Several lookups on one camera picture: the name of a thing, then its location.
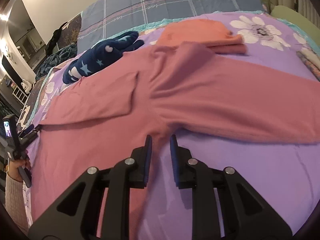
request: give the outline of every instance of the person's arm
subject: person's arm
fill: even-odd
[[[23,165],[28,167],[30,162],[16,160],[9,163],[5,185],[5,208],[20,230],[27,234],[29,229],[22,192],[23,180],[18,171],[18,168]]]

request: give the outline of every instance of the star print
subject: star print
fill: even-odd
[[[88,65],[87,64],[83,64],[83,60],[81,61],[82,62],[82,67],[80,69],[83,70],[83,72],[88,75],[88,73],[92,73],[89,69],[88,69]]]
[[[130,36],[125,36],[125,37],[122,37],[121,39],[119,39],[118,41],[127,41],[127,39],[129,38]]]
[[[96,62],[99,64],[100,67],[102,67],[102,65],[103,65],[102,60],[98,59]]]

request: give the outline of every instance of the plush blanket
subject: plush blanket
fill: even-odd
[[[36,75],[36,81],[38,81],[41,77],[46,76],[53,67],[56,67],[60,63],[75,57],[77,55],[77,50],[77,45],[72,43],[69,46],[60,49],[57,53],[47,57]]]

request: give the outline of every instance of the silver screw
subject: silver screw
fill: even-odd
[[[230,174],[230,175],[236,172],[235,169],[232,167],[227,167],[225,171],[226,171],[226,174]]]
[[[97,172],[97,168],[96,167],[90,167],[89,169],[87,169],[87,173],[89,174],[95,174]]]
[[[196,164],[198,163],[198,160],[197,160],[197,159],[194,159],[194,158],[191,158],[191,159],[188,160],[188,163],[189,163],[190,165],[196,165]]]
[[[132,165],[134,164],[135,160],[133,158],[128,158],[124,161],[125,164],[127,165]]]

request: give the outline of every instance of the pink sweatshirt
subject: pink sweatshirt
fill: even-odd
[[[53,99],[33,166],[33,218],[88,167],[113,167],[147,134],[154,142],[148,188],[159,149],[178,128],[250,142],[319,142],[319,91],[319,82],[193,42],[125,53]],[[132,239],[147,193],[131,190]]]

